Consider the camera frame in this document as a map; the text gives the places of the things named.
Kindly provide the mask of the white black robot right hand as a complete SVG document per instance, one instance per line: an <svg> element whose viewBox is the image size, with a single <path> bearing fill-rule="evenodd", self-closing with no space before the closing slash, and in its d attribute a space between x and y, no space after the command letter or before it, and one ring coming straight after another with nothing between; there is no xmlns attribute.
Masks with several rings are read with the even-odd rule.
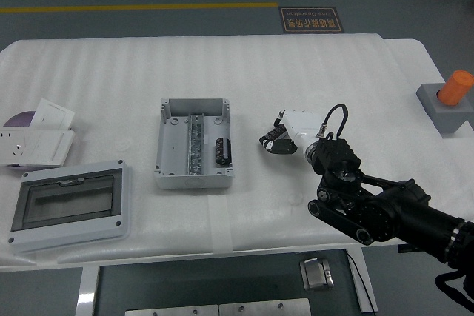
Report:
<svg viewBox="0 0 474 316"><path fill-rule="evenodd" d="M306 158L323 136L323 119L315 112L283 110L274 121L273 128L259 142L276 155L300 152Z"/></svg>

